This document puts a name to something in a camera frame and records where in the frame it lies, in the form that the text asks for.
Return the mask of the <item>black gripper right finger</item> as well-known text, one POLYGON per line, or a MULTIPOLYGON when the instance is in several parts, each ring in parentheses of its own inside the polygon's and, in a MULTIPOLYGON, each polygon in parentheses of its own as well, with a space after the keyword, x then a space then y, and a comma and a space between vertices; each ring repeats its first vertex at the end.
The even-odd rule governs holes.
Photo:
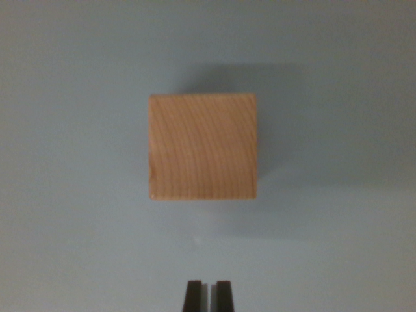
POLYGON ((217 281, 211 285, 210 312, 234 312, 232 286, 230 281, 217 281))

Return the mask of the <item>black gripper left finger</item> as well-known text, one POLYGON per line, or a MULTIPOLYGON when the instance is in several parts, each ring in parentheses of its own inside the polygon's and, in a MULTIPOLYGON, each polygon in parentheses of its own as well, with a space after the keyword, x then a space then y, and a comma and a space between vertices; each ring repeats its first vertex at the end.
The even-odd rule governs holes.
POLYGON ((183 312, 208 312, 208 285, 201 280, 193 280, 187 283, 183 312))

